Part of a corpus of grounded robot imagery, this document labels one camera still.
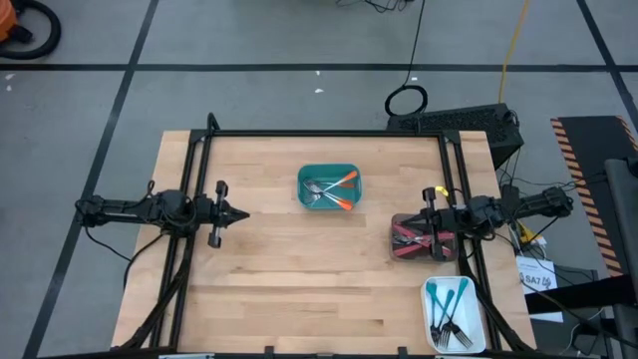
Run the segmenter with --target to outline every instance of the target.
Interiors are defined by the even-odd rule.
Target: yellow cable
[[[511,54],[514,53],[514,48],[516,47],[516,40],[518,39],[518,34],[520,33],[520,28],[522,27],[522,23],[525,20],[525,15],[527,15],[527,8],[529,7],[529,0],[525,0],[522,4],[522,10],[520,11],[520,16],[518,17],[518,23],[516,24],[516,30],[514,30],[514,36],[511,38],[511,42],[509,43],[509,50],[507,50],[507,55],[505,56],[505,62],[502,63],[502,71],[500,73],[500,88],[498,88],[498,102],[502,103],[502,91],[505,87],[505,76],[507,73],[507,64],[509,63],[509,58]]]

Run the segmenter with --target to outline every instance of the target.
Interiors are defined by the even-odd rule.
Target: black equipment rack
[[[193,162],[195,150],[202,145],[202,153],[199,161],[199,168],[196,175],[195,193],[199,195],[203,193],[204,183],[206,179],[206,169],[209,160],[209,154],[211,149],[211,143],[218,137],[349,137],[349,138],[428,138],[437,139],[439,142],[439,150],[441,153],[441,164],[443,168],[445,186],[447,188],[455,188],[454,179],[452,176],[452,169],[450,164],[450,158],[448,154],[448,143],[452,143],[455,152],[455,158],[459,169],[459,178],[461,191],[463,192],[464,201],[467,202],[472,197],[470,190],[470,182],[468,179],[468,172],[466,169],[465,158],[461,145],[461,137],[459,131],[414,131],[413,133],[405,131],[376,131],[376,130],[360,130],[360,131],[315,131],[315,130],[222,130],[215,117],[212,114],[208,115],[207,128],[205,130],[191,130],[188,147],[186,150],[186,157],[184,161],[183,171],[181,175],[181,183],[179,190],[186,193],[193,170]],[[452,204],[456,204],[454,195],[451,195]],[[47,357],[49,359],[94,359],[94,358],[161,358],[166,355],[179,354],[177,352],[177,345],[179,340],[179,334],[181,329],[181,321],[183,318],[183,311],[185,306],[185,297],[188,288],[188,277],[190,273],[190,264],[192,261],[192,255],[194,250],[195,233],[185,237],[185,246],[183,249],[183,256],[181,264],[176,274],[171,278],[175,266],[175,258],[177,254],[178,243],[181,237],[172,235],[169,239],[168,249],[166,252],[166,259],[163,268],[163,274],[159,289],[159,300],[156,307],[151,311],[148,318],[140,329],[134,334],[134,336],[120,347],[114,347],[110,351],[95,352],[95,353],[83,353],[73,355],[63,355],[55,357]],[[474,248],[474,258],[477,267],[477,276],[474,276],[472,270],[467,261],[467,254],[464,245],[460,245],[460,270],[462,275],[469,276],[478,284],[478,294],[482,292],[484,294],[483,299],[491,303],[489,282],[487,278],[487,272],[485,268],[485,261],[483,251],[481,248],[480,240],[472,240]],[[172,298],[176,295],[174,314],[172,323],[170,326],[170,334],[167,346],[160,346],[160,337],[162,332],[163,314],[165,309],[169,305]],[[477,355],[465,356],[479,356],[490,358],[550,358],[551,355],[541,354],[538,352],[524,351],[523,349],[514,349],[514,351],[502,351],[500,345],[500,334],[494,323],[494,319],[490,315],[486,315],[486,325],[488,331],[489,347],[491,349]],[[149,347],[142,348],[147,338],[150,336]],[[263,353],[208,353],[193,356],[193,359],[206,358],[206,359],[308,359],[308,358],[331,358],[331,359],[362,359],[362,358],[375,358],[375,359],[425,359],[425,358],[439,358],[441,355],[411,355],[408,353],[408,348],[399,347],[397,353],[388,353],[387,355],[367,355],[367,354],[321,354],[321,353],[308,353],[308,354],[275,354],[275,348],[267,346],[264,348]]]

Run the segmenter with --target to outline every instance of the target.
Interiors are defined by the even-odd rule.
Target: orange vacuum
[[[29,44],[33,41],[33,34],[18,22],[18,17],[26,9],[37,10],[49,19],[49,38],[35,49],[9,50],[7,45],[12,42]],[[0,58],[31,60],[49,55],[58,46],[61,35],[60,19],[48,6],[35,0],[0,0]]]

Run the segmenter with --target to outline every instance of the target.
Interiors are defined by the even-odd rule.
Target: wooden table
[[[179,188],[187,139],[188,132],[163,134],[156,190]],[[462,140],[472,193],[498,195],[484,133]],[[436,139],[221,137],[211,150],[204,192],[211,196],[225,180],[228,201],[251,217],[222,233],[221,249],[206,244],[210,227],[198,232],[179,351],[261,353],[274,345],[278,353],[392,354],[407,346],[411,354],[435,353],[419,288],[430,276],[458,274],[458,266],[394,261],[388,240],[391,216],[417,212],[421,190],[444,183]],[[449,153],[459,183],[452,147]],[[309,212],[298,202],[297,172],[317,163],[360,169],[364,194],[354,210]],[[439,198],[437,206],[446,203]],[[157,233],[143,226],[138,249]],[[132,268],[114,345],[155,305],[166,248],[164,239]],[[497,239],[483,248],[494,304],[535,346],[510,245]],[[171,318],[170,309],[163,343]]]

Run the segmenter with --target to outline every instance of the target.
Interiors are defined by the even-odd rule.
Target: white plastic bin
[[[452,303],[448,308],[448,313],[452,314],[452,310],[457,300],[457,292],[459,291],[459,284],[461,279],[468,280],[468,287],[461,296],[459,306],[455,312],[453,322],[457,324],[461,330],[466,333],[468,338],[472,341],[472,346],[466,348],[455,336],[450,334],[450,341],[447,348],[440,348],[435,346],[432,340],[432,334],[430,333],[430,325],[432,324],[432,299],[430,293],[426,290],[426,285],[429,282],[434,282],[437,285],[437,297],[442,305],[446,304],[446,297],[448,291],[451,289],[455,292]],[[481,353],[485,350],[485,334],[482,328],[482,321],[479,312],[479,302],[477,301],[477,292],[475,284],[471,279],[465,276],[436,276],[430,277],[426,280],[426,283],[421,287],[421,300],[423,304],[424,318],[426,324],[426,334],[428,335],[428,342],[441,354],[459,354],[459,353]],[[443,309],[439,305],[435,305],[435,325],[439,325],[441,317],[444,315]]]

